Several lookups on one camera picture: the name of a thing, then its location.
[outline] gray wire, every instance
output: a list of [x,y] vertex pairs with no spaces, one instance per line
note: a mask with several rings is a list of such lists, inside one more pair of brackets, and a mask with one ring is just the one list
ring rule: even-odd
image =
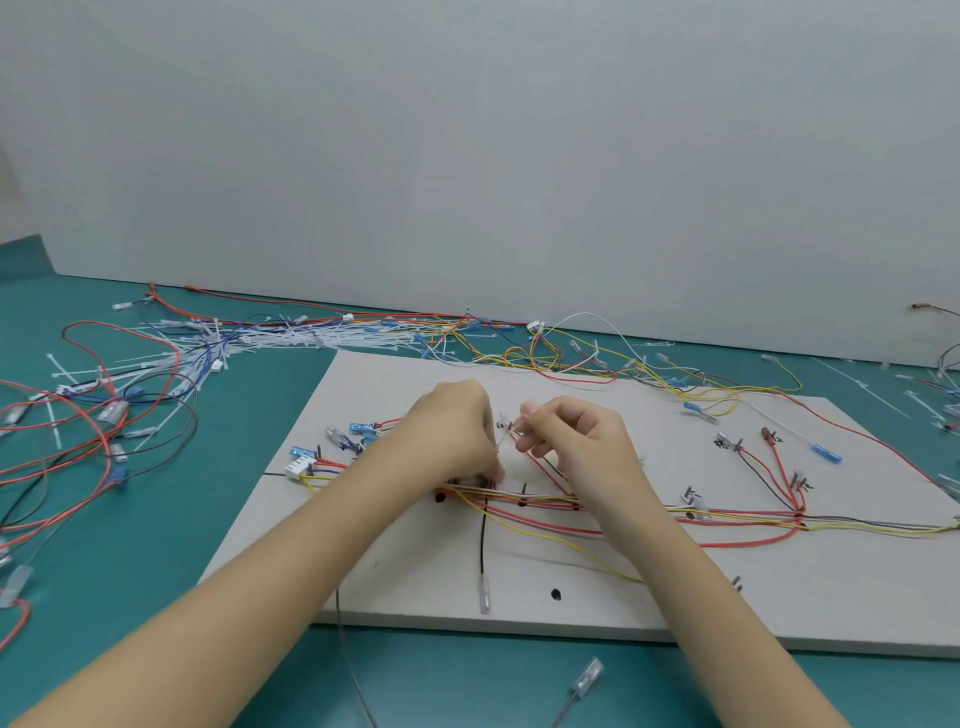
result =
[[570,706],[573,705],[573,702],[576,699],[577,699],[577,693],[572,692],[570,694],[570,697],[564,703],[564,706],[560,709],[560,712],[557,714],[557,717],[554,718],[553,725],[551,725],[550,728],[557,728],[557,726],[559,726],[564,721],[564,718],[566,717],[566,712],[570,710]]
[[344,630],[344,624],[340,620],[340,589],[337,588],[336,591],[336,604],[337,604],[337,634],[340,635],[340,649],[344,653],[344,662],[347,663],[347,670],[350,673],[350,679],[353,681],[353,687],[356,688],[357,694],[360,696],[360,702],[363,703],[364,712],[367,714],[367,720],[370,721],[370,725],[373,728],[380,728],[377,725],[376,718],[373,717],[373,712],[370,709],[370,706],[367,704],[367,698],[364,697],[363,691],[360,690],[360,682],[357,680],[356,674],[353,672],[353,665],[350,664],[350,657],[347,654],[347,632]]

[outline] person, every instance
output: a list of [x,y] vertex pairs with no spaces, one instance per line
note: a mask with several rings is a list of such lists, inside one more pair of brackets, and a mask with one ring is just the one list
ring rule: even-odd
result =
[[[849,725],[662,507],[616,412],[525,402],[516,429],[520,451],[557,453],[724,726]],[[230,725],[377,536],[439,484],[480,473],[502,477],[487,393],[440,384],[328,487],[14,725]]]

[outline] wire assembly board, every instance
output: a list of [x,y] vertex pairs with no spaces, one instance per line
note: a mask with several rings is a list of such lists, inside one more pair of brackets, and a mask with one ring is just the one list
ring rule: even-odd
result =
[[[502,496],[444,486],[414,504],[341,585],[344,622],[669,641],[555,456],[513,447],[523,400],[571,395],[620,412],[660,500],[786,646],[960,655],[956,502],[821,398],[748,392],[717,425],[630,380],[571,388],[533,372],[338,352],[202,578],[335,477],[284,476],[291,449],[313,450],[331,426],[399,418],[438,382],[468,377],[499,420]],[[328,440],[322,449],[325,462],[354,457]],[[331,598],[317,621],[335,619]]]

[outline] table surface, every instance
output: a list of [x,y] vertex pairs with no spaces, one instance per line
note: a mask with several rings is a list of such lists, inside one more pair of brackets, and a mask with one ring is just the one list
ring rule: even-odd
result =
[[[114,312],[110,305],[138,299],[143,291],[135,283],[53,275],[36,238],[0,246],[0,378],[51,386],[47,352],[68,369],[86,368],[85,354],[60,339],[62,327],[78,320],[134,326],[135,313]],[[179,289],[163,295],[188,309],[238,320],[263,311],[301,313],[294,305],[257,307]],[[156,311],[153,318],[161,317]],[[149,351],[105,329],[86,328],[77,338],[110,360]],[[611,336],[590,338],[622,347]],[[780,383],[757,352],[677,344],[670,355],[737,381]],[[893,376],[923,370],[884,372],[876,364],[829,362],[867,382],[910,414],[908,420],[810,357],[780,357],[804,381],[804,394],[830,398],[929,472],[960,479],[960,443],[930,426],[928,413]],[[183,454],[132,481],[124,493],[97,501],[50,542],[29,589],[33,616],[0,653],[0,723],[196,583],[332,358],[325,350],[232,358],[228,372],[205,386],[199,431]],[[932,390],[923,397],[933,406],[942,403]],[[30,447],[39,445],[31,441]],[[27,457],[35,457],[34,451],[26,444],[19,450],[13,437],[0,448],[5,464]],[[83,467],[69,472],[82,478]],[[52,493],[67,487],[58,483],[51,479]],[[0,508],[11,499],[0,492]],[[0,612],[0,634],[15,618],[13,610]],[[549,725],[593,656],[607,671],[564,726],[718,724],[683,655],[671,645],[350,628],[348,649],[384,728]],[[797,660],[853,725],[956,724],[960,662],[803,653]],[[365,728],[336,633],[325,626],[307,630],[237,724]]]

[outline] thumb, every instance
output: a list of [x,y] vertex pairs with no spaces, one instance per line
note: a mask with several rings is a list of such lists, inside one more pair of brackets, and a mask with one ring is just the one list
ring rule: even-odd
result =
[[583,437],[573,427],[561,420],[556,412],[551,412],[545,407],[539,407],[533,412],[525,413],[524,419],[528,427],[533,428],[546,441],[547,445],[558,454],[563,454],[564,451],[576,447],[577,442]]

